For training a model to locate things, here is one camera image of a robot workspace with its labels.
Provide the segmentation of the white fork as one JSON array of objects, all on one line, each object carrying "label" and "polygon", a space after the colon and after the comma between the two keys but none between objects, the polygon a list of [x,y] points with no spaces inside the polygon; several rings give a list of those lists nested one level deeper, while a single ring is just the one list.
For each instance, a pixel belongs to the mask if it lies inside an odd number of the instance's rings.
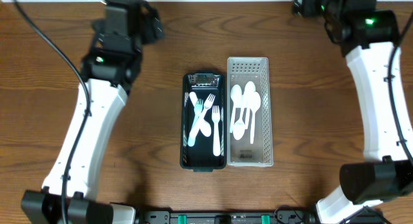
[{"label": "white fork", "polygon": [[[192,123],[192,128],[194,127],[194,125],[195,125],[195,123],[197,122],[197,120],[199,119],[199,116],[201,115],[201,112],[203,111],[203,100],[202,99],[198,99],[197,101],[196,101],[196,104],[195,104],[195,106],[194,106],[194,114],[195,114],[195,116],[194,116],[194,120],[193,120],[193,123]],[[204,126],[205,126],[205,124],[204,124],[204,120],[202,120],[201,121],[201,125],[200,125],[200,131],[203,133],[204,131]]]},{"label": "white fork", "polygon": [[201,122],[204,116],[206,115],[207,111],[212,107],[214,100],[215,100],[215,95],[209,94],[206,101],[203,103],[203,111],[200,114],[195,125],[193,126],[193,128],[191,129],[189,133],[188,146],[193,147],[195,145],[196,136],[199,132],[199,129],[201,128]]},{"label": "white fork", "polygon": [[213,155],[218,157],[220,155],[220,139],[219,139],[220,112],[219,112],[218,105],[214,105],[212,107],[212,121],[214,123]]}]

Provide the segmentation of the white spoon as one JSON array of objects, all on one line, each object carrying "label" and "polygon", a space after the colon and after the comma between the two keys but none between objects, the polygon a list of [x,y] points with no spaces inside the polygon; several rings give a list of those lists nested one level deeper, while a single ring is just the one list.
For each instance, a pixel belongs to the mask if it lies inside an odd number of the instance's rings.
[{"label": "white spoon", "polygon": [[230,118],[230,133],[233,133],[237,103],[241,100],[242,90],[239,85],[234,85],[230,91],[230,98],[233,102],[231,118]]},{"label": "white spoon", "polygon": [[252,111],[252,119],[250,126],[250,143],[254,143],[255,129],[256,129],[256,112],[261,106],[261,97],[258,92],[253,92],[249,99],[249,107]]},{"label": "white spoon", "polygon": [[251,93],[255,92],[255,91],[256,91],[256,86],[255,86],[254,82],[249,81],[245,85],[245,91],[244,91],[244,95],[243,95],[244,105],[245,105],[245,130],[248,128],[249,117],[250,117],[250,111],[249,111],[249,107],[248,107],[249,95]]},{"label": "white spoon", "polygon": [[[189,93],[189,97],[194,106],[194,120],[192,123],[192,126],[194,126],[196,121],[199,119],[201,112],[203,111],[203,101],[197,98],[195,92]],[[200,131],[205,137],[210,137],[212,133],[210,124],[206,122],[204,119],[201,121]]]},{"label": "white spoon", "polygon": [[240,140],[245,133],[245,123],[243,121],[245,107],[246,107],[246,102],[242,101],[239,119],[234,123],[234,128],[233,128],[233,136],[235,140]]}]

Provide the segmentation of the clear plastic basket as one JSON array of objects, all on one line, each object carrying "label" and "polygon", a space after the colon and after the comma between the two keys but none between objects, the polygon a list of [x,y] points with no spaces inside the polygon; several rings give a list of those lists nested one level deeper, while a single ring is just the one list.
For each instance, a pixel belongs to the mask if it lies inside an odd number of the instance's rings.
[{"label": "clear plastic basket", "polygon": [[[230,91],[234,85],[242,90],[241,100],[237,103],[235,122],[239,119],[245,85],[253,81],[261,97],[261,106],[256,112],[254,143],[250,143],[250,111],[248,128],[240,140],[235,140],[230,133],[230,118],[233,102]],[[270,81],[268,59],[266,57],[229,57],[227,59],[227,163],[234,167],[271,167],[274,164],[272,146],[272,118],[270,102]]]}]

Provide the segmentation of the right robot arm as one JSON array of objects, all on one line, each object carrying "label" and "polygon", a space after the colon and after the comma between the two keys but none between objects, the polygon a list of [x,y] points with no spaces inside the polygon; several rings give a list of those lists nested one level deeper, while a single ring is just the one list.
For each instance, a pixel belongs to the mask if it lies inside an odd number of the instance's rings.
[{"label": "right robot arm", "polygon": [[294,0],[292,11],[325,20],[352,74],[364,133],[365,161],[340,168],[339,186],[308,222],[385,223],[376,206],[412,193],[412,125],[400,67],[407,32],[377,0]]}]

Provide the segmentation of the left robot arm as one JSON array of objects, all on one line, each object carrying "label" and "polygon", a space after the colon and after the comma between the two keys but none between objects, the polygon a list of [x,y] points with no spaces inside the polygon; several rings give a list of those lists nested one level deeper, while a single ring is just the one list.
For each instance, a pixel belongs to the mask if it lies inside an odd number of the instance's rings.
[{"label": "left robot arm", "polygon": [[131,205],[99,203],[101,164],[116,120],[141,71],[143,46],[164,38],[158,11],[145,0],[103,0],[105,16],[75,69],[79,93],[60,153],[40,191],[25,191],[32,223],[137,223]]}]

